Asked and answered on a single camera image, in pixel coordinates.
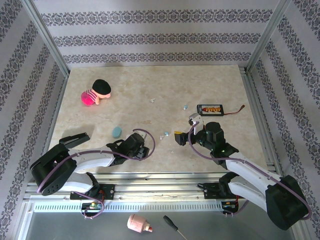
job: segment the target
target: red wire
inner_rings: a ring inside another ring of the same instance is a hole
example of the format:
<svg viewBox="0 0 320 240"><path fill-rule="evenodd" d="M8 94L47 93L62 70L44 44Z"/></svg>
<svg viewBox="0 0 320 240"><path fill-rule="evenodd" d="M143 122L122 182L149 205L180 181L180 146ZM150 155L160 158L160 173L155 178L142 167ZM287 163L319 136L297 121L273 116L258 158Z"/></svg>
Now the red wire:
<svg viewBox="0 0 320 240"><path fill-rule="evenodd" d="M224 115L237 114L237 113L238 113L238 112L240 112L244 107L245 107L245 105L242 105L238 111L235 111L235 112L228 112L228 113L225 113Z"/></svg>

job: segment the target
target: striped wall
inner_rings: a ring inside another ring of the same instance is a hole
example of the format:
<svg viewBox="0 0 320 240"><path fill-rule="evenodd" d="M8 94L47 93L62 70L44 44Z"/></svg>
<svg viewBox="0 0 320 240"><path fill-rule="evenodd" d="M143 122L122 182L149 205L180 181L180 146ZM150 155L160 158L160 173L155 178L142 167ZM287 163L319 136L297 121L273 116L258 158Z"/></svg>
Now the striped wall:
<svg viewBox="0 0 320 240"><path fill-rule="evenodd" d="M64 77L19 0L0 0L0 240L12 239Z"/></svg>
<svg viewBox="0 0 320 240"><path fill-rule="evenodd" d="M282 171L311 206L312 239L320 239L319 2L291 1L251 75Z"/></svg>
<svg viewBox="0 0 320 240"><path fill-rule="evenodd" d="M69 67L244 67L279 0L34 0Z"/></svg>

